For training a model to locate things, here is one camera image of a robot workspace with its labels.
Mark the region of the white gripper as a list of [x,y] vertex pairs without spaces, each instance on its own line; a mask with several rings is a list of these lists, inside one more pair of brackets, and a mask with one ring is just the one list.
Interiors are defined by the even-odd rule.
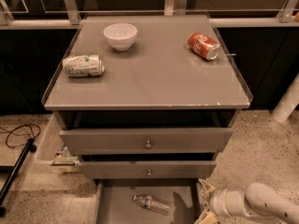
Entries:
[[209,196],[210,211],[203,211],[194,224],[219,224],[220,217],[243,217],[246,214],[245,195],[241,190],[215,189],[205,179],[199,183]]

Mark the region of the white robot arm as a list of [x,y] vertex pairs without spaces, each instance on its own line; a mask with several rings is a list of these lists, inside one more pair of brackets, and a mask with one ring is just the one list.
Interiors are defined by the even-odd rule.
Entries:
[[194,224],[217,224],[220,217],[242,217],[259,223],[299,224],[299,205],[269,186],[252,182],[244,190],[216,189],[205,179],[199,183],[208,195],[207,208]]

